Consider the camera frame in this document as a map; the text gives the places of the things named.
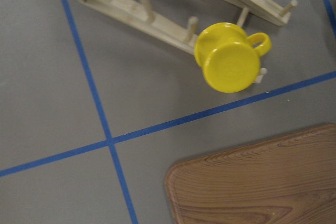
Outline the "yellow mug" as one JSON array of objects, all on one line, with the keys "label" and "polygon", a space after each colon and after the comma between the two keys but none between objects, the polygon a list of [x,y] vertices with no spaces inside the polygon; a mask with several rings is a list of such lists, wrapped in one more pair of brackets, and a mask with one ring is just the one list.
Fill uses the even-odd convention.
[{"label": "yellow mug", "polygon": [[236,24],[216,23],[205,28],[194,46],[194,58],[206,83],[222,93],[248,88],[260,75],[260,58],[272,47],[269,36],[250,36]]}]

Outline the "wooden tray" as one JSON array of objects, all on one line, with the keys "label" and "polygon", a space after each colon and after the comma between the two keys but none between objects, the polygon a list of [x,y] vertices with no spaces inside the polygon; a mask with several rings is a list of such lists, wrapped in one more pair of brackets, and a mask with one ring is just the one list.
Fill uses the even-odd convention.
[{"label": "wooden tray", "polygon": [[335,223],[335,125],[175,164],[176,223]]}]

